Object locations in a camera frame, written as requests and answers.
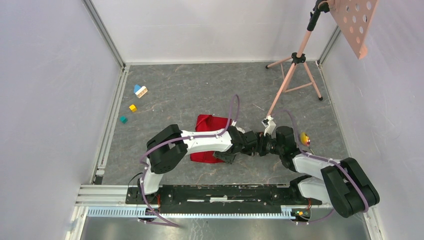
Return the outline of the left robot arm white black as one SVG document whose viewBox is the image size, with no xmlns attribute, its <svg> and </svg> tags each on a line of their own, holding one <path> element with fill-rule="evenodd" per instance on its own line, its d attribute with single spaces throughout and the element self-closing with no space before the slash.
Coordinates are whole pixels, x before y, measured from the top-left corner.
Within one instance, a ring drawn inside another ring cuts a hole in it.
<svg viewBox="0 0 424 240">
<path fill-rule="evenodd" d="M 257 143 L 256 133 L 242 132 L 232 125 L 216 131 L 192 132 L 171 124 L 146 144 L 147 167 L 139 180 L 137 196 L 145 204 L 153 203 L 163 175 L 173 170 L 186 155 L 212 152 L 214 158 L 231 164 L 236 154 L 256 152 Z"/>
</svg>

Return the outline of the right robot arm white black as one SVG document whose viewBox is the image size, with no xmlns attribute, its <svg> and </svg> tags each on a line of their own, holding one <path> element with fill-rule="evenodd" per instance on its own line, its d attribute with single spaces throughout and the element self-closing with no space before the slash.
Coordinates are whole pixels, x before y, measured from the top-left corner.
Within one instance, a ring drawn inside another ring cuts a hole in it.
<svg viewBox="0 0 424 240">
<path fill-rule="evenodd" d="M 343 218 L 367 212 L 380 203 L 377 189 L 355 158 L 327 159 L 301 150 L 294 129 L 288 126 L 278 127 L 275 137 L 264 132 L 257 137 L 260 156 L 277 155 L 285 168 L 304 174 L 288 191 L 293 203 L 316 199 L 331 204 Z"/>
</svg>

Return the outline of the red cloth napkin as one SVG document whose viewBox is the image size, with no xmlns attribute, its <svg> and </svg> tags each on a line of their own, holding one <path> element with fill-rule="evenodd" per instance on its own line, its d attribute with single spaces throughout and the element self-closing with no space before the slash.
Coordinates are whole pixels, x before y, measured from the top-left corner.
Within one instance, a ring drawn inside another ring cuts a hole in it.
<svg viewBox="0 0 424 240">
<path fill-rule="evenodd" d="M 195 131 L 196 132 L 209 132 L 218 131 L 223 129 L 227 124 L 228 119 L 225 117 L 217 117 L 210 114 L 200 114 L 197 117 Z M 214 156 L 213 151 L 192 153 L 190 155 L 192 162 L 218 164 L 224 163 L 223 160 Z"/>
</svg>

